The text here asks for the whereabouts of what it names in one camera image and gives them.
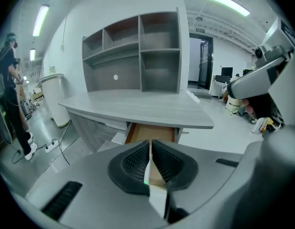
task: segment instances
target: door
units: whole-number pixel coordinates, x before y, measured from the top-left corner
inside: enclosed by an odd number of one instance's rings
[[[199,86],[207,88],[207,72],[209,59],[209,42],[200,45],[200,75]]]

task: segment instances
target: white wall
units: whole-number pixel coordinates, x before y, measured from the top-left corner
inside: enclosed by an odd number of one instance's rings
[[[222,67],[233,67],[232,77],[237,73],[243,75],[243,69],[254,66],[253,57],[242,49],[228,42],[213,38],[212,75],[220,75]]]
[[[190,64],[188,81],[199,80],[200,74],[200,39],[190,38]]]
[[[176,11],[179,9],[182,33],[181,90],[187,89],[189,75],[189,28],[184,0],[82,0],[68,14],[64,52],[60,50],[65,20],[57,29],[43,60],[44,75],[55,66],[63,73],[62,90],[65,97],[86,92],[82,65],[82,37],[89,36],[116,21],[138,14]]]

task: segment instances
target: wooden drawer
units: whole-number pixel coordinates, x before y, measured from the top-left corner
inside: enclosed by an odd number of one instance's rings
[[[151,142],[152,139],[175,142],[175,134],[176,130],[173,127],[131,123],[126,132],[125,143],[141,140],[150,140]]]

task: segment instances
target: ventilation grille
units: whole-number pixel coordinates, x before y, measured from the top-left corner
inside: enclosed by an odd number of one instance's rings
[[[47,216],[54,220],[58,220],[70,205],[80,188],[81,183],[70,181],[68,182],[59,193],[46,205],[42,210]]]
[[[225,166],[230,166],[230,167],[237,167],[238,164],[239,164],[239,162],[224,159],[224,158],[218,158],[215,162],[219,163],[219,164],[222,164],[222,165],[225,165]]]

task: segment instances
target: ceiling light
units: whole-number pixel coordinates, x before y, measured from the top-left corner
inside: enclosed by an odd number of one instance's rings
[[[214,0],[214,1],[220,2],[221,4],[224,4],[224,5],[232,8],[233,10],[239,12],[243,16],[247,16],[250,14],[250,12],[248,10],[246,10],[241,5],[237,4],[236,2],[234,2],[232,0]]]
[[[34,26],[33,36],[39,36],[39,33],[41,32],[41,29],[42,29],[42,23],[44,19],[46,18],[48,10],[49,10],[49,5],[42,5],[41,8],[39,9],[35,26]]]
[[[35,49],[30,50],[30,60],[34,61],[35,60]]]

